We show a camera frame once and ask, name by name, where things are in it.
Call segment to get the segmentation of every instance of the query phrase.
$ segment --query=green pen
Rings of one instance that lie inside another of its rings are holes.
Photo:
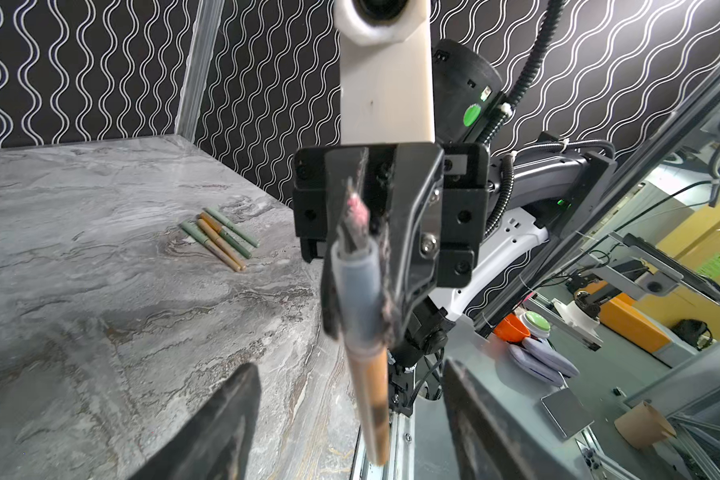
[[[243,245],[240,245],[240,242],[235,240],[235,237],[232,236],[232,232],[230,231],[230,229],[221,225],[219,222],[216,221],[215,218],[208,215],[207,212],[202,212],[200,214],[200,218],[205,220],[208,225],[213,228],[213,230],[218,233],[221,238],[224,239],[225,242],[227,242],[229,245],[232,246],[232,248],[240,252],[241,255],[243,255],[245,258],[251,257],[251,253]]]
[[[210,250],[212,254],[218,256],[219,260],[227,264],[230,268],[232,268],[232,270],[234,270],[235,272],[240,272],[240,270],[242,270],[240,265],[238,265],[233,258],[225,254],[223,250],[216,246],[213,241],[207,235],[205,235],[197,225],[194,225],[190,222],[182,222],[181,228],[182,230],[187,232],[193,239],[197,240],[198,243]]]
[[[233,232],[235,232],[236,234],[240,235],[240,238],[242,238],[243,240],[245,240],[245,241],[248,242],[249,244],[253,245],[255,248],[259,248],[259,241],[258,241],[257,239],[255,239],[255,238],[253,238],[252,236],[246,235],[245,233],[241,232],[240,229],[237,228],[237,225],[234,225],[229,218],[227,218],[226,216],[224,216],[224,214],[222,214],[221,212],[219,212],[217,209],[212,208],[211,206],[204,206],[202,209],[205,210],[206,212],[208,212],[209,214],[211,214],[211,216],[213,216],[213,218],[217,219],[217,220],[221,223],[221,225],[226,226],[226,227],[229,228],[231,231],[233,231]]]

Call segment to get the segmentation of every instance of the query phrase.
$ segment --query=green button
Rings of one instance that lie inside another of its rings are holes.
[[[467,108],[467,110],[464,112],[464,126],[469,127],[471,126],[475,120],[478,119],[480,116],[480,111],[482,109],[480,108],[480,105],[478,104],[472,104]]]
[[[542,317],[536,312],[526,312],[525,313],[525,319],[529,322],[533,323],[536,328],[539,330],[543,330],[545,332],[550,331],[550,323],[547,322],[547,319]]]

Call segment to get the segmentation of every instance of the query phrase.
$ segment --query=marble table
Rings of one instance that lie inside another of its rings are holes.
[[[177,226],[208,205],[261,239],[246,272]],[[181,137],[0,151],[0,478],[127,478],[244,362],[246,478],[347,478],[320,267],[288,208]]]

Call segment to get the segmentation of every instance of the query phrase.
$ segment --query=black bracket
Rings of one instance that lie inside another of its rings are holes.
[[[481,144],[374,144],[296,152],[296,235],[304,260],[326,259],[321,301],[323,327],[330,336],[338,334],[338,310],[326,252],[336,237],[347,178],[368,206],[371,235],[382,252],[384,316],[388,341],[395,344],[413,307],[433,288],[470,282],[493,187],[489,159]],[[454,162],[458,168],[446,172]],[[422,248],[427,238],[435,240],[433,253]]]

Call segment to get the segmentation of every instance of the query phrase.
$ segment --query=yellow wall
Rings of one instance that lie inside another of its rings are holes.
[[[695,212],[659,242],[658,247],[692,270],[720,254],[720,204]],[[720,275],[714,280],[720,284]],[[684,286],[666,297],[648,295],[634,307],[669,327],[682,319],[703,320],[712,335],[720,340],[720,307]]]
[[[719,228],[720,203],[715,208],[702,206],[656,246],[665,254],[679,259]]]

